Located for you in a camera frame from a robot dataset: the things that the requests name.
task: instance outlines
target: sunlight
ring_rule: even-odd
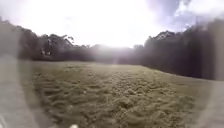
[[[67,34],[79,45],[132,47],[162,30],[145,0],[31,0],[21,15],[37,34]]]

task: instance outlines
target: tree line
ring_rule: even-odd
[[[214,30],[223,24],[223,20],[216,19],[196,24],[183,32],[164,31],[155,37],[149,36],[143,45],[133,48],[112,48],[100,44],[76,45],[67,35],[37,36],[29,29],[1,21],[0,31],[7,28],[9,33],[6,34],[11,39],[5,41],[0,33],[1,46],[4,46],[1,53],[7,52],[7,48],[12,49],[10,44],[15,42],[19,59],[143,65],[183,76],[213,79]]]

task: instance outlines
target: cloud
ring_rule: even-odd
[[[216,18],[224,14],[224,1],[223,0],[191,0],[186,3],[182,0],[175,16],[185,15],[192,13],[195,16]]]

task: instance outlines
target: foliage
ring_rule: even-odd
[[[0,22],[0,29],[10,32],[14,38],[19,35],[19,58],[42,61],[95,61],[110,64],[137,64],[161,71],[197,78],[213,79],[214,74],[214,31],[222,20],[198,24],[184,32],[164,31],[146,39],[144,45],[133,48],[111,48],[96,44],[94,46],[76,45],[67,35],[55,34],[37,36],[29,29]],[[5,41],[1,52],[11,49],[13,41]]]

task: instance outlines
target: grassy field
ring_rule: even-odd
[[[61,128],[185,128],[208,96],[207,81],[141,66],[31,62],[29,67],[21,70],[24,87],[35,89]]]

